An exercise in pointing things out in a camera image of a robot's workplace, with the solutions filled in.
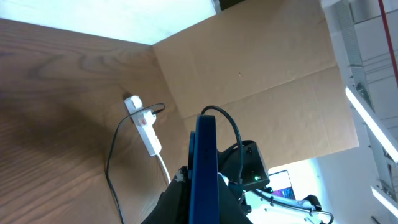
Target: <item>wall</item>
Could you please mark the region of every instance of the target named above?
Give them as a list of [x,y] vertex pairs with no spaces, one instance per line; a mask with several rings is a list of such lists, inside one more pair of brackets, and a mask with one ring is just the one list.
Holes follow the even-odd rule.
[[377,185],[377,169],[369,148],[356,147],[306,161],[269,169],[288,170],[297,200],[314,194],[324,210],[335,216],[336,224],[391,223],[389,212],[373,197],[370,186]]
[[0,1],[0,18],[151,45],[215,14],[212,0]]
[[[362,22],[381,15],[379,1],[349,0],[349,2],[355,22]],[[391,12],[397,9],[398,2],[396,0],[383,0],[383,5],[385,12]]]
[[[398,11],[387,14],[397,57]],[[398,87],[380,17],[355,25],[374,110],[391,134],[398,138]]]

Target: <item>white power strip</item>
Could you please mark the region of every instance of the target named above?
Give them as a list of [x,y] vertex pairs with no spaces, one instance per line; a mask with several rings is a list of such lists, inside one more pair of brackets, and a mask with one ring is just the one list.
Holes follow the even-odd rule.
[[[124,104],[129,111],[129,114],[133,114],[137,110],[143,109],[142,101],[138,96],[132,96],[124,100]],[[152,114],[152,110],[144,110],[138,114],[131,116],[132,121],[137,127],[138,133],[140,134],[142,140],[144,141],[145,147],[147,148],[150,156],[157,156],[160,163],[166,173],[167,180],[170,183],[169,172],[160,156],[160,150],[162,150],[162,145],[156,136],[155,130],[152,125],[156,121],[156,114]]]

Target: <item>blue object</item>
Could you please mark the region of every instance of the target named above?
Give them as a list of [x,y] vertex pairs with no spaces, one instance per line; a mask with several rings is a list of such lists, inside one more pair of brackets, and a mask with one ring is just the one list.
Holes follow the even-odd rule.
[[189,224],[220,224],[218,198],[218,162],[216,119],[198,115],[196,133],[191,133],[194,145]]

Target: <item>wood grain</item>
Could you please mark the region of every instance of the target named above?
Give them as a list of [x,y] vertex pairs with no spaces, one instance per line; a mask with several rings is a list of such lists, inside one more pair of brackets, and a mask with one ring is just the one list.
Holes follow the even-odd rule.
[[[0,20],[0,223],[119,223],[104,160],[127,95],[167,105],[155,131],[173,175],[188,134],[150,46]],[[166,188],[130,122],[110,176],[127,223]]]

